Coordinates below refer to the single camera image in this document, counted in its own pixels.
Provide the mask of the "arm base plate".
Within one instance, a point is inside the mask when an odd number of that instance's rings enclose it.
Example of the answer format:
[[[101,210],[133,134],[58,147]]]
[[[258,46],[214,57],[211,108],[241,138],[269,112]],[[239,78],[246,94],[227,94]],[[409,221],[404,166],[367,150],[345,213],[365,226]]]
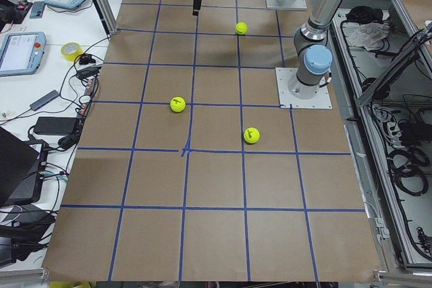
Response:
[[[305,86],[297,79],[297,68],[275,69],[279,106],[283,109],[332,109],[328,87],[321,78],[315,86]]]
[[[267,9],[306,11],[306,0],[266,0]]]

